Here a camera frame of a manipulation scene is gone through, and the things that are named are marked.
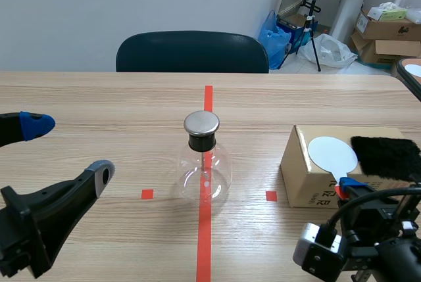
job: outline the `chair backrest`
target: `chair backrest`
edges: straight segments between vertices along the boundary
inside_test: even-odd
[[[137,34],[120,46],[117,72],[269,73],[268,55],[252,37],[206,31]]]

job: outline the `black bristles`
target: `black bristles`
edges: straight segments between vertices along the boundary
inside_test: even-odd
[[[421,151],[413,141],[354,136],[351,145],[364,174],[421,182]]]

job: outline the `red tape line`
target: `red tape line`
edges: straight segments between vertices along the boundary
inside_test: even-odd
[[[205,111],[213,111],[213,87],[205,86]],[[205,153],[205,169],[209,172],[200,178],[199,230],[197,234],[196,282],[211,282],[212,277],[212,153]]]

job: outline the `silver lid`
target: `silver lid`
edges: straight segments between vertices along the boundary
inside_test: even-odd
[[[208,136],[214,134],[218,128],[218,116],[209,111],[193,112],[184,120],[184,129],[193,136]]]

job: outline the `glass bottle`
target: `glass bottle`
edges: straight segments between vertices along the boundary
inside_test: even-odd
[[[178,159],[180,192],[193,200],[225,200],[232,182],[231,158],[216,142],[219,118],[209,111],[196,111],[184,120],[189,143]]]

